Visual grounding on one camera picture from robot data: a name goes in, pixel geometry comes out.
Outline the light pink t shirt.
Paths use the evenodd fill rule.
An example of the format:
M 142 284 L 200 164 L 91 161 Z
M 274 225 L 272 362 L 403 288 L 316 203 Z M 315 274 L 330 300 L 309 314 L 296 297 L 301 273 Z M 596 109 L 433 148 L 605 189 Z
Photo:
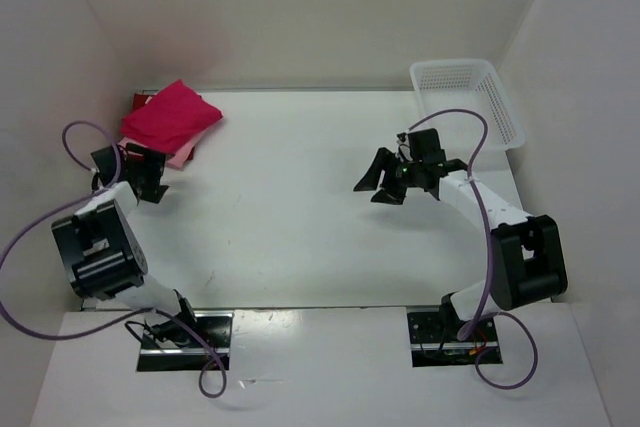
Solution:
M 165 166 L 173 170 L 183 170 L 187 163 L 193 159 L 197 144 L 206 136 L 206 134 L 206 131 L 199 133 L 187 141 L 175 153 L 169 153 L 166 157 Z

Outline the magenta t shirt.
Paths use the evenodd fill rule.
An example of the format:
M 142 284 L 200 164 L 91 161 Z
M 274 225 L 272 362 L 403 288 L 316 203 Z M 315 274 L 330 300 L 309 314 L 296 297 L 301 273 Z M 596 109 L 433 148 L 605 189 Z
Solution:
M 177 80 L 125 116 L 120 133 L 152 150 L 175 154 L 222 119 L 221 110 Z

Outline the dark red t shirt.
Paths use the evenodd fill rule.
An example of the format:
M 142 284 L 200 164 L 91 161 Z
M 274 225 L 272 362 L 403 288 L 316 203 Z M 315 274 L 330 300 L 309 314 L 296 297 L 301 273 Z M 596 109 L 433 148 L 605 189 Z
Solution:
M 132 101 L 132 110 L 136 111 L 144 107 L 152 98 L 153 94 L 135 93 Z

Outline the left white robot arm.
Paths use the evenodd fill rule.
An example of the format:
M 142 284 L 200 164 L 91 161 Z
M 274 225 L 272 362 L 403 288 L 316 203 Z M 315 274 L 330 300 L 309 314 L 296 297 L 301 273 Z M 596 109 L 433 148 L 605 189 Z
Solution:
M 188 300 L 150 273 L 128 222 L 140 203 L 159 203 L 167 155 L 135 143 L 94 151 L 93 197 L 51 231 L 73 291 L 82 299 L 118 300 L 145 309 L 145 327 L 156 343 L 194 343 L 200 323 Z

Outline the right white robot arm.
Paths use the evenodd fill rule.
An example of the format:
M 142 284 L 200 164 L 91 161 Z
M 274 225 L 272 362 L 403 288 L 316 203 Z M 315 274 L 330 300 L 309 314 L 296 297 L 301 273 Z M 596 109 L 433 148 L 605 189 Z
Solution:
M 449 205 L 485 235 L 485 278 L 441 300 L 438 324 L 446 338 L 466 339 L 481 320 L 567 290 L 556 221 L 510 204 L 460 159 L 447 160 L 442 152 L 419 159 L 380 148 L 353 190 L 372 191 L 373 203 L 401 205 L 411 188 Z

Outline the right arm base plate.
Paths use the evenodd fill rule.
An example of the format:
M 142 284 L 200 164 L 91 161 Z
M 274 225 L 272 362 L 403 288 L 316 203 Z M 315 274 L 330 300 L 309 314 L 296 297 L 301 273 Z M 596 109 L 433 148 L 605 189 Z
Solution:
M 447 333 L 436 307 L 408 308 L 406 311 L 412 365 L 445 367 L 501 364 L 497 330 L 491 321 L 482 321 L 466 341 Z

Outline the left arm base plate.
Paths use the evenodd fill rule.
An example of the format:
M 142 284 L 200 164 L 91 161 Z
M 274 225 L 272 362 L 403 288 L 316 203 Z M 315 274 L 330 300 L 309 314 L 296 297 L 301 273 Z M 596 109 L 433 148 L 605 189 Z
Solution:
M 191 329 L 219 355 L 229 368 L 233 314 L 223 311 L 197 311 Z M 198 371 L 210 361 L 203 346 L 183 328 L 166 320 L 152 333 L 139 321 L 129 322 L 130 331 L 140 344 L 136 371 Z

